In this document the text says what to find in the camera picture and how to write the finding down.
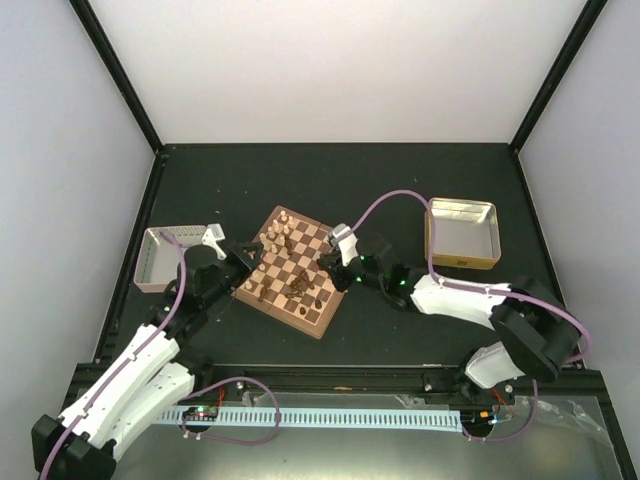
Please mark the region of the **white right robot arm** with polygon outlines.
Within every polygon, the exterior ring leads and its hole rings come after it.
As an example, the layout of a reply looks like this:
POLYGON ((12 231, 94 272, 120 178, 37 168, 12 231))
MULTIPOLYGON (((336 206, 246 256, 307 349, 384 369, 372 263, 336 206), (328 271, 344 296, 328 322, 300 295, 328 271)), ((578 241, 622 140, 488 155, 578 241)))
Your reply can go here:
POLYGON ((384 239, 367 241, 349 234, 330 244, 317 264, 336 290, 367 285, 398 309, 453 317, 497 334, 497 342, 470 354, 454 379, 457 396, 467 403, 479 402, 497 384, 522 376, 554 381, 584 336, 557 301, 530 295, 540 291, 535 281, 454 282, 404 265, 384 239))

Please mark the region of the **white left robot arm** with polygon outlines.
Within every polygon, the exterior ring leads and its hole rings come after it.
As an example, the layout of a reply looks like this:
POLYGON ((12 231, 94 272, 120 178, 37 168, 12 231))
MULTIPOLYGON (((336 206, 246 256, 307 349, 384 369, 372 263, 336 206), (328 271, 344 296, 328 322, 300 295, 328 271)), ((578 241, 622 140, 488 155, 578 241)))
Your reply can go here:
POLYGON ((263 255, 259 242, 178 248, 176 275, 152 317, 124 351, 57 417, 32 427, 35 469, 42 479, 109 479, 125 453, 170 406, 207 397, 210 360, 190 351, 208 310, 243 286, 263 255))

